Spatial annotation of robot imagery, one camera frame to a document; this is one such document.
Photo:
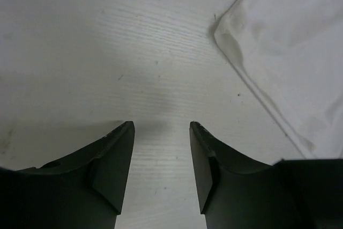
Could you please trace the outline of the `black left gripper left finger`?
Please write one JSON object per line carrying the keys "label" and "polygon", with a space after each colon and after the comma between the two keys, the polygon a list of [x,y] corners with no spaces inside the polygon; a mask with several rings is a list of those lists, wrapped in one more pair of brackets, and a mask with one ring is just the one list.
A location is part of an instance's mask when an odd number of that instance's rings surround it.
{"label": "black left gripper left finger", "polygon": [[42,167],[1,169],[1,228],[114,228],[123,206],[134,123]]}

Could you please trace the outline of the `white tank top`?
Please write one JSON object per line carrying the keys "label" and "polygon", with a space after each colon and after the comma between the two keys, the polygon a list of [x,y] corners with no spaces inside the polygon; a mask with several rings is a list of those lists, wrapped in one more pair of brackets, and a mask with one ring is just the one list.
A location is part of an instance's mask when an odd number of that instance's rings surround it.
{"label": "white tank top", "polygon": [[236,0],[214,38],[306,158],[342,157],[342,0]]}

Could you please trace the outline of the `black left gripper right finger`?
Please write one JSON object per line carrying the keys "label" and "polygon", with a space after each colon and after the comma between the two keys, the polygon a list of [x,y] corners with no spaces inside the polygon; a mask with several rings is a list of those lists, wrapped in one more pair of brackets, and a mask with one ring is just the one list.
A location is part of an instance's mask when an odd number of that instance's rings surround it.
{"label": "black left gripper right finger", "polygon": [[342,228],[342,160],[254,160],[190,123],[208,228]]}

